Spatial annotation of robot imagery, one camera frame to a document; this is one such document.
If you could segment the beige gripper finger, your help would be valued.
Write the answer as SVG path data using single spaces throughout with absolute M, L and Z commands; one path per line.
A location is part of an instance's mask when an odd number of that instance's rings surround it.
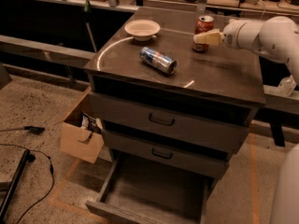
M 212 29 L 193 36 L 195 44 L 207 44 L 217 46 L 223 41 L 223 32 L 219 29 Z

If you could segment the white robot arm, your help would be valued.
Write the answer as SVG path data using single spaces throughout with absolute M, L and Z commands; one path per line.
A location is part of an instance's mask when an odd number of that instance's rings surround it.
M 299 30 L 291 19 L 277 16 L 267 21 L 231 19 L 223 30 L 212 29 L 193 37 L 196 44 L 246 49 L 287 66 L 299 84 Z M 269 224 L 299 224 L 299 145 L 282 163 L 273 198 Z

